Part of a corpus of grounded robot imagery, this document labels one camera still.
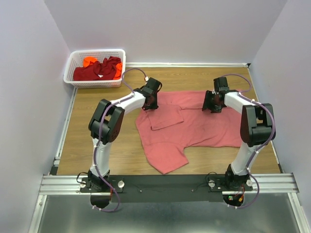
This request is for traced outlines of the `pink t shirt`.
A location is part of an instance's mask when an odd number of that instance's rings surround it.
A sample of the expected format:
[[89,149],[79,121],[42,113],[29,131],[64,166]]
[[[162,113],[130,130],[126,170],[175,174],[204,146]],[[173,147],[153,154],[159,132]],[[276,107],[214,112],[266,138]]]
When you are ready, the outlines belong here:
[[241,146],[241,114],[226,107],[221,113],[202,110],[204,91],[158,94],[156,110],[141,111],[136,127],[148,163],[162,174],[188,164],[188,147]]

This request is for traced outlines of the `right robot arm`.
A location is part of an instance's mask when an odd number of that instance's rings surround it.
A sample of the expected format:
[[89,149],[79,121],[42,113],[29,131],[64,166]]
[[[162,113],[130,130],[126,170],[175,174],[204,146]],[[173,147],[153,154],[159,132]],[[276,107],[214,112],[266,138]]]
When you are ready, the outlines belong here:
[[241,114],[242,145],[220,181],[227,190],[232,190],[247,183],[254,160],[276,136],[273,107],[251,100],[240,91],[231,90],[225,76],[214,79],[213,83],[214,90],[206,91],[202,110],[221,113],[223,108],[230,107]]

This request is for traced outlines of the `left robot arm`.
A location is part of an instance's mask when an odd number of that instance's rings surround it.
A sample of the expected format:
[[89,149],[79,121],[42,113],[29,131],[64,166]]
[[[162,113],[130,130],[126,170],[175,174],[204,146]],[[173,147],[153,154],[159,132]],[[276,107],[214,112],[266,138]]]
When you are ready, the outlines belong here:
[[154,78],[146,78],[145,81],[144,86],[132,90],[122,98],[112,101],[102,99],[89,122],[93,156],[88,179],[97,189],[110,188],[107,180],[110,151],[120,133],[124,116],[139,108],[144,111],[158,108],[157,94],[162,83]]

